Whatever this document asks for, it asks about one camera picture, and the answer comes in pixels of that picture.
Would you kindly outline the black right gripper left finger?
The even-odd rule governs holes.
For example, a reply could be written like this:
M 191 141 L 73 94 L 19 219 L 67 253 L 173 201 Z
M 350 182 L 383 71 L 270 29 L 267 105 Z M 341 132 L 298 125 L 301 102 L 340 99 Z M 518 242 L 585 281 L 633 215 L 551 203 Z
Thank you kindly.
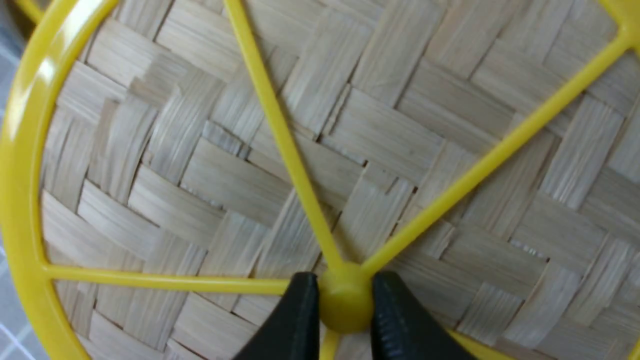
M 295 273 L 279 303 L 235 360 L 317 360 L 320 292 L 317 275 Z

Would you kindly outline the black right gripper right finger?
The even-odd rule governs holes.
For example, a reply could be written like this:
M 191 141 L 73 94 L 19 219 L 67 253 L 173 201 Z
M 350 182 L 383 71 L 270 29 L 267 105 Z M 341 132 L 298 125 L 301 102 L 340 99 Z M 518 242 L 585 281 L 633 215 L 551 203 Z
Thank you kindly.
M 422 306 L 396 272 L 377 272 L 372 293 L 370 341 L 374 360 L 475 360 Z

